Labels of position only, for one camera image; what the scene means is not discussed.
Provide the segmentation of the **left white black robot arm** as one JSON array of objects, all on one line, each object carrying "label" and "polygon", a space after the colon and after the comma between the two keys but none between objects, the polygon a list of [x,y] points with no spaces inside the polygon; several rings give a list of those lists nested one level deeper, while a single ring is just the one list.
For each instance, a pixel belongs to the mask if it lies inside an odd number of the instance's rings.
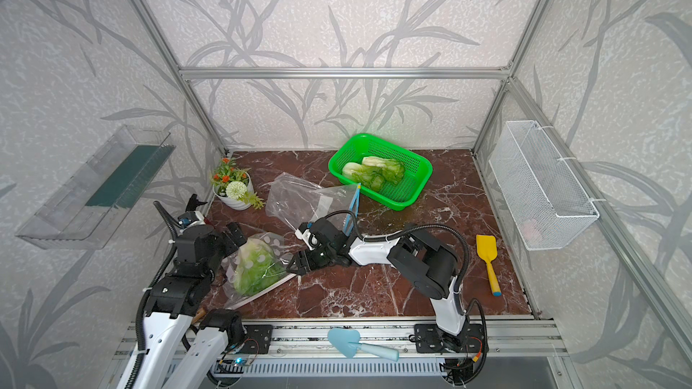
[{"label": "left white black robot arm", "polygon": [[185,357],[175,369],[169,367],[223,259],[247,241],[239,229],[218,232],[199,212],[201,205],[191,196],[185,212],[174,217],[160,202],[154,204],[169,230],[171,249],[143,291],[135,319],[136,344],[118,383],[121,388],[197,388],[218,358],[248,339],[238,312],[210,311],[198,324]]}]

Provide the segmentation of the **chinese cabbage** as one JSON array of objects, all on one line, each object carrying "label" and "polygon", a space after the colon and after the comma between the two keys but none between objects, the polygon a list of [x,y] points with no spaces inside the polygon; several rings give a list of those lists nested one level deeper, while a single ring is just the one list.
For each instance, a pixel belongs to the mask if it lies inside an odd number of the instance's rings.
[{"label": "chinese cabbage", "polygon": [[398,185],[405,177],[405,164],[393,158],[369,156],[363,158],[361,163],[364,166],[376,167],[385,180],[394,185]]}]

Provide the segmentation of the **blue-zip clear bag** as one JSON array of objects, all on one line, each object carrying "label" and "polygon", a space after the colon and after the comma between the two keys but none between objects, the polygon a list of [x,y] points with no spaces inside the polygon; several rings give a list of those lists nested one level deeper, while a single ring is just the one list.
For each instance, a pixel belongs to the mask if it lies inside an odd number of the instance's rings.
[{"label": "blue-zip clear bag", "polygon": [[288,173],[279,175],[270,186],[265,210],[296,231],[302,223],[311,223],[327,214],[349,210],[358,214],[360,185],[321,187]]}]

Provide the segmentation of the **dotted clear bag with lettuce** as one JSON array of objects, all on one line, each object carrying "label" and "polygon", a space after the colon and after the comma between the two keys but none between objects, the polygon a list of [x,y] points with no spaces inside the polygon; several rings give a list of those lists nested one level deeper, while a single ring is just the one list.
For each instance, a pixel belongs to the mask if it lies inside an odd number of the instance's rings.
[{"label": "dotted clear bag with lettuce", "polygon": [[239,309],[296,277],[287,270],[290,259],[292,254],[283,237],[271,232],[250,236],[222,261],[226,296],[223,307]]}]

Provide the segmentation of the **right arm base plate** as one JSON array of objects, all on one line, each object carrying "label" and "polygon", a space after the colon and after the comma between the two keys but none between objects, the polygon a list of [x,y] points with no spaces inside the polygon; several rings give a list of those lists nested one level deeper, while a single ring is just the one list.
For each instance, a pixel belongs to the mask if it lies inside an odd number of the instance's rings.
[{"label": "right arm base plate", "polygon": [[488,351],[485,327],[480,323],[466,323],[458,335],[450,335],[435,324],[416,324],[409,341],[416,345],[417,353],[476,355]]}]

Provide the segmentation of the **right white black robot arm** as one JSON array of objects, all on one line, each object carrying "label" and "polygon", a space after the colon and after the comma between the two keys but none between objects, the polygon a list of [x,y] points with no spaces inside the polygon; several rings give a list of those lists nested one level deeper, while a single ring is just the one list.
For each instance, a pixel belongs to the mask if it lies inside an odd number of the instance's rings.
[{"label": "right white black robot arm", "polygon": [[302,223],[296,236],[307,248],[290,259],[289,273],[304,276],[332,266],[391,266],[430,299],[439,336],[434,350],[463,351],[469,335],[461,287],[470,266],[470,247],[459,232],[443,224],[409,224],[398,232],[365,236],[355,212],[338,210]]}]

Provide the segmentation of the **chinese cabbage front one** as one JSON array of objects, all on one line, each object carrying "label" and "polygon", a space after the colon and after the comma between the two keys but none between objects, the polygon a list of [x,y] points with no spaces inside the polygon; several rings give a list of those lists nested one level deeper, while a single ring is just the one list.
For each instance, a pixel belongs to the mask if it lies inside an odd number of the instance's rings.
[{"label": "chinese cabbage front one", "polygon": [[368,167],[355,162],[347,163],[342,169],[342,175],[374,192],[380,192],[387,183],[376,167]]}]

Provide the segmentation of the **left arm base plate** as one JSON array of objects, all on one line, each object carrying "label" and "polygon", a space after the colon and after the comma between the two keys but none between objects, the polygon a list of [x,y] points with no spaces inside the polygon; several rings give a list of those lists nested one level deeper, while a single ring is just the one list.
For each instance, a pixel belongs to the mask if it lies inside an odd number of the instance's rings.
[{"label": "left arm base plate", "polygon": [[246,340],[239,352],[247,355],[267,355],[270,351],[273,326],[271,324],[251,324],[244,326]]}]

